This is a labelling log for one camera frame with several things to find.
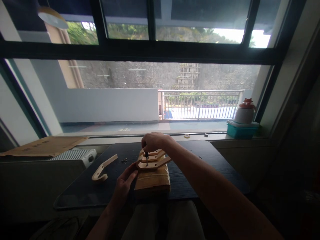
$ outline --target tiled floor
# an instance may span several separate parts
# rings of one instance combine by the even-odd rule
[[[64,133],[72,132],[105,132],[105,131],[157,131],[157,130],[194,130],[212,129],[212,131],[227,131],[226,120],[206,122],[159,122],[159,123],[128,123],[128,124],[96,124],[62,126]]]

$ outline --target person's left hand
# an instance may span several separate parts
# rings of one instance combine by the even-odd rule
[[[110,210],[118,213],[123,205],[126,203],[130,185],[138,174],[136,163],[132,163],[126,170],[118,177],[116,188],[114,190],[112,199],[108,204]]]

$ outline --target wooden coat hook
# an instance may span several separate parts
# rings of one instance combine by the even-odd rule
[[[140,154],[138,157],[138,161],[141,160],[143,163],[147,162],[147,159],[144,156],[145,155],[144,152],[141,153],[141,151],[140,151]],[[149,152],[148,162],[155,162],[158,159],[160,159],[161,157],[163,157],[165,154],[166,153],[161,149],[158,149],[157,151],[154,151],[154,152]]]
[[[92,180],[97,182],[97,183],[100,183],[100,182],[103,182],[105,181],[107,178],[108,178],[108,175],[105,173],[103,174],[102,176],[100,176],[102,170],[108,166],[110,163],[112,163],[114,160],[116,160],[118,158],[118,155],[113,155],[111,158],[109,158],[107,161],[105,161],[104,163],[102,163],[98,169],[96,170],[96,172],[92,175]]]
[[[157,151],[154,152],[149,152],[149,158],[148,158],[148,166],[146,163],[146,157],[144,157],[144,152],[143,149],[139,153],[138,161],[137,161],[137,168],[140,170],[152,170],[152,169],[157,169],[166,163],[171,161],[170,157],[166,157],[164,159],[161,159],[160,161],[157,161],[161,157],[163,157],[166,153],[158,149]]]

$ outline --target desk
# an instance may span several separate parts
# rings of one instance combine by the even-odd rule
[[[179,141],[180,145],[200,156],[203,161],[213,166],[221,174],[232,182],[243,194],[250,192],[249,185],[223,158],[223,156],[207,141]],[[92,207],[105,207],[111,200],[116,180],[120,174],[133,162],[136,162],[141,150],[141,143],[116,143],[106,149],[54,202],[56,210],[72,210]],[[96,184],[91,180],[92,175],[101,163],[118,155],[118,159],[104,169],[108,178],[103,183]],[[187,179],[177,165],[171,161],[168,163],[171,191],[167,199],[192,199],[197,198]],[[134,184],[131,185],[129,201],[134,199]]]

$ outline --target lamp shade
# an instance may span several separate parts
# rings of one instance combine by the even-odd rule
[[[39,7],[38,8],[38,16],[46,23],[51,26],[60,28],[60,29],[68,29],[68,24],[66,20],[55,10],[50,7]]]

